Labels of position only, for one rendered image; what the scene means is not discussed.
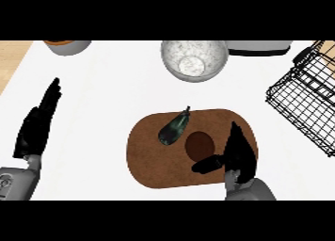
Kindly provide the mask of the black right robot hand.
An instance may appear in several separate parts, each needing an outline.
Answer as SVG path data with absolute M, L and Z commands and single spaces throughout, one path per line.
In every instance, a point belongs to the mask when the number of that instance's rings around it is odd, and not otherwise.
M 257 158 L 251 144 L 244 136 L 242 128 L 232 123 L 231 136 L 223 154 L 214 154 L 200 161 L 192 171 L 207 174 L 208 172 L 226 168 L 226 171 L 239 170 L 236 183 L 245 184 L 256 176 Z

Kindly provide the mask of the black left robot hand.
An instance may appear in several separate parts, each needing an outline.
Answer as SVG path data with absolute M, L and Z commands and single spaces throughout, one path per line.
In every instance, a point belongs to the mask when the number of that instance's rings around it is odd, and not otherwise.
M 54 83 L 46 90 L 40 105 L 31 109 L 24 120 L 15 142 L 14 158 L 24 158 L 31 154 L 43 154 L 59 99 L 61 80 L 55 78 Z

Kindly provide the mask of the brown wooden cutting board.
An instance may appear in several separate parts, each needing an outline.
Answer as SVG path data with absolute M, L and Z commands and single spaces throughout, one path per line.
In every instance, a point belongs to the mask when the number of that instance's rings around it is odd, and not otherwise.
M 192 111 L 180 139 L 174 144 L 164 145 L 158 140 L 158 133 L 177 115 L 177 112 L 154 114 L 132 129 L 129 167 L 136 181 L 149 188 L 207 185 L 225 181 L 223 169 L 200 174 L 192 171 L 192 166 L 213 154 L 225 153 L 233 123 L 241 126 L 254 154 L 259 154 L 251 126 L 226 109 Z

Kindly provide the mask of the dark green eggplant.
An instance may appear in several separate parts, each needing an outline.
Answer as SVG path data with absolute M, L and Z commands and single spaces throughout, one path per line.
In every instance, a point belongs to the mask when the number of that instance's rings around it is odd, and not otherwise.
M 160 130 L 158 140 L 164 145 L 173 145 L 180 139 L 180 136 L 189 123 L 189 119 L 191 107 L 186 107 L 186 109 L 180 112 L 180 114 L 174 117 L 174 119 Z

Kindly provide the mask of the grey bowl with orange rim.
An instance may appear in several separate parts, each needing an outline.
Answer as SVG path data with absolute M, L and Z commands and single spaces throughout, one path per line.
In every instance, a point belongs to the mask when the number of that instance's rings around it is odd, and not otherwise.
M 59 56 L 74 56 L 79 54 L 90 45 L 90 40 L 48 40 L 48 47 L 52 52 Z

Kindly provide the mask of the white marble bowl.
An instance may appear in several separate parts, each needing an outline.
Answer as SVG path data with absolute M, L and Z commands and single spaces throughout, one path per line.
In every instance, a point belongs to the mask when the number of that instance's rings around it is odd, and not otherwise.
M 223 40 L 166 40 L 161 59 L 170 73 L 185 82 L 210 80 L 228 64 L 229 50 Z

